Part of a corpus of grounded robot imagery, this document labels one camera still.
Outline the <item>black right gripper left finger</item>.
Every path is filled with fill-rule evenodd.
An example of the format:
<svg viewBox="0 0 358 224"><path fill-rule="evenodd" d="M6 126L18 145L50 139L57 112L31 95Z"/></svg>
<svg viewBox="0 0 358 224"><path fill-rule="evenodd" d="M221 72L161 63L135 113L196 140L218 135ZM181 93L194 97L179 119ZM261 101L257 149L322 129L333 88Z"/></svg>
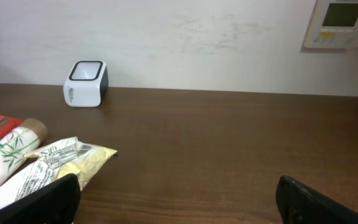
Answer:
<svg viewBox="0 0 358 224"><path fill-rule="evenodd" d="M75 174L68 174L0 209L0 224L71 224L81 199Z"/></svg>

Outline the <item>white bamboo print tube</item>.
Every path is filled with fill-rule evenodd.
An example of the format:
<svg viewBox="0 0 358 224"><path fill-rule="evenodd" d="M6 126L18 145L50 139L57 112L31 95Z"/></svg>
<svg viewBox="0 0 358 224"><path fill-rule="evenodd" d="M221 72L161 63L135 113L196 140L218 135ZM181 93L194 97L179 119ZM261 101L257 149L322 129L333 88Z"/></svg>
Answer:
<svg viewBox="0 0 358 224"><path fill-rule="evenodd" d="M37 119L25 119L0 140L0 186L25 162L27 153L39 148L48 129Z"/></svg>

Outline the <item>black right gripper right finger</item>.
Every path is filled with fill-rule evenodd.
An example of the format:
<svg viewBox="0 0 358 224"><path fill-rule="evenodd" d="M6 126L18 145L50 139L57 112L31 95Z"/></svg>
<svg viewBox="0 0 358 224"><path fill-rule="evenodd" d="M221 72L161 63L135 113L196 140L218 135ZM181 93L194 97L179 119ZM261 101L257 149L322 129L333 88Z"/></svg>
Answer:
<svg viewBox="0 0 358 224"><path fill-rule="evenodd" d="M358 224L358 213L288 175L280 177L275 200L283 223Z"/></svg>

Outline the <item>yellow white snack bag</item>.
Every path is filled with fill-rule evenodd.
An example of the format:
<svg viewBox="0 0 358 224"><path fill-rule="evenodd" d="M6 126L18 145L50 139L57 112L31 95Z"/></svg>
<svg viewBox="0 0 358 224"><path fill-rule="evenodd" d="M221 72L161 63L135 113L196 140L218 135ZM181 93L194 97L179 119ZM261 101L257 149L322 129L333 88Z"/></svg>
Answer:
<svg viewBox="0 0 358 224"><path fill-rule="evenodd" d="M35 161L0 186L0 209L30 195L36 190L74 174L80 189L117 151L108 147L83 143L76 137L61 139L38 148L24 157Z"/></svg>

